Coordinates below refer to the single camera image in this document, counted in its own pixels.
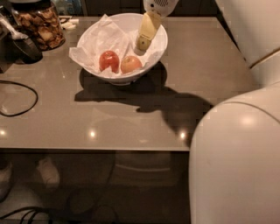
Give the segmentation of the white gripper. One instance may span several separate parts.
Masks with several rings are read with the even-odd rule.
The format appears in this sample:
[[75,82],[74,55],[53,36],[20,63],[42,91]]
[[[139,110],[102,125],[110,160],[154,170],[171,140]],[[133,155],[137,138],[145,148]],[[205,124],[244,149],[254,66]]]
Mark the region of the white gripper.
[[148,50],[161,25],[161,17],[169,16],[178,2],[179,0],[143,0],[143,7],[147,12],[143,14],[136,38],[138,50]]

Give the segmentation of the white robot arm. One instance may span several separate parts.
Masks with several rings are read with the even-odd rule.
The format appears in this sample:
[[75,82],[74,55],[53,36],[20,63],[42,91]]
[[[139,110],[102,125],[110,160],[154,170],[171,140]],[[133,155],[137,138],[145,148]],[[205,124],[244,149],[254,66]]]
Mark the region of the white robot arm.
[[280,0],[215,0],[258,88],[193,134],[190,224],[280,224]]

